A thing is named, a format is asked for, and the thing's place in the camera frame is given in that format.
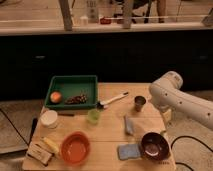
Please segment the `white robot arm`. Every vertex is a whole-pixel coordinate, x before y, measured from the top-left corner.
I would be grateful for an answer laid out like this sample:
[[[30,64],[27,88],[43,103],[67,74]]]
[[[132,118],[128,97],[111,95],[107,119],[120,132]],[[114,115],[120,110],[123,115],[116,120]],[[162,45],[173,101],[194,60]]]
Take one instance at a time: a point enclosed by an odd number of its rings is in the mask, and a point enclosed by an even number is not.
[[[183,79],[168,71],[149,86],[151,96],[163,105],[171,106],[213,131],[213,102],[180,90]]]

